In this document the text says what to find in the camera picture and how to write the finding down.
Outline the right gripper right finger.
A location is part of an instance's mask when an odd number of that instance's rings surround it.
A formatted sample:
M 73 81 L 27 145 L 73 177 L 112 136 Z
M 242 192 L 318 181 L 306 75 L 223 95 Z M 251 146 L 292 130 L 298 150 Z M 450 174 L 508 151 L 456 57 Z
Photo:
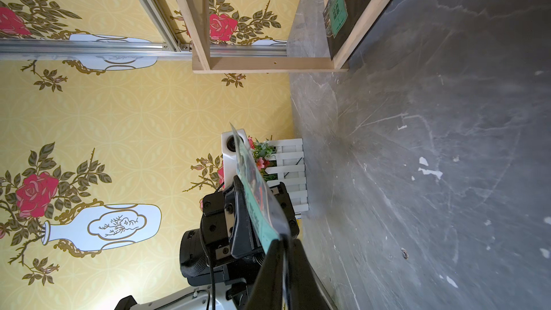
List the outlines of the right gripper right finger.
M 288 309 L 329 309 L 298 239 L 285 247 L 285 300 Z

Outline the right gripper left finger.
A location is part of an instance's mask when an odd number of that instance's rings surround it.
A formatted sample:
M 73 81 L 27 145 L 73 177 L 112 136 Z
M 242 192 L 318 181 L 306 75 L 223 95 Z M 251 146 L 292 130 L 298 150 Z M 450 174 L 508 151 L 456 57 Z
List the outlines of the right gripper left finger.
M 284 244 L 273 241 L 248 298 L 246 310 L 282 310 Z

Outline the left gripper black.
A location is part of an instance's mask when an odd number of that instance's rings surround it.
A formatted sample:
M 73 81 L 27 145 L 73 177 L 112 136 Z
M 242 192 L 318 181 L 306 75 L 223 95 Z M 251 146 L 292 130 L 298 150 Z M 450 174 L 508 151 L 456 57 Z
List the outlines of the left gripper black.
M 254 284 L 265 253 L 238 177 L 227 190 L 203 199 L 200 231 L 205 254 L 201 278 L 209 280 L 212 271 L 216 284 Z

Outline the wooden two-tier shelf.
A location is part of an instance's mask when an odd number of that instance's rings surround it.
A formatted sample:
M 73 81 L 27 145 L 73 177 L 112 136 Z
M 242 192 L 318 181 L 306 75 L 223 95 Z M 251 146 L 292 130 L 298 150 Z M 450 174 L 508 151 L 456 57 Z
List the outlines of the wooden two-tier shelf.
M 323 11 L 329 0 L 323 0 Z M 232 0 L 176 0 L 185 35 L 191 40 L 192 69 L 204 74 L 332 73 L 347 60 L 380 18 L 391 0 L 372 0 L 337 54 L 289 57 L 276 49 L 282 9 L 270 4 L 258 11 Z

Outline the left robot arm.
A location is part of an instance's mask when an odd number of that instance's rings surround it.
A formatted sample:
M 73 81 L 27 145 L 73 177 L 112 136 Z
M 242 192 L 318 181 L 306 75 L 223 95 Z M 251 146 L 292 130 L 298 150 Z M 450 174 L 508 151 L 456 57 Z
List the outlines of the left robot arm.
M 263 243 L 238 179 L 204 197 L 200 227 L 180 243 L 189 287 L 147 304 L 125 297 L 117 309 L 282 309 L 283 251 Z

